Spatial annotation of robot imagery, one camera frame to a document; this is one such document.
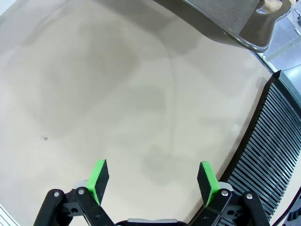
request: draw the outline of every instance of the black slatted rack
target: black slatted rack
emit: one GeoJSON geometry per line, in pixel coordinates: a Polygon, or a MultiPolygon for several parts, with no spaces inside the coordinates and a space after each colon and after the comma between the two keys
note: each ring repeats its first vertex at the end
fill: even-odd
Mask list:
{"type": "MultiPolygon", "coordinates": [[[[263,89],[236,153],[220,179],[230,183],[238,194],[256,192],[268,219],[284,195],[300,154],[300,103],[300,95],[287,77],[281,72],[273,74],[263,89]]],[[[218,225],[233,224],[221,219],[218,225]]]]}

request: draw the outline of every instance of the screw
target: screw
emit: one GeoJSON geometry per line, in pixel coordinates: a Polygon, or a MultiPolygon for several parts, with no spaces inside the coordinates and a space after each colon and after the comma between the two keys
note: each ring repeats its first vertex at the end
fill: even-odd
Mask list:
{"type": "Polygon", "coordinates": [[[227,191],[222,191],[222,196],[228,196],[228,192],[227,191]]]}
{"type": "Polygon", "coordinates": [[[246,194],[247,199],[253,199],[253,196],[251,194],[246,194]]]}

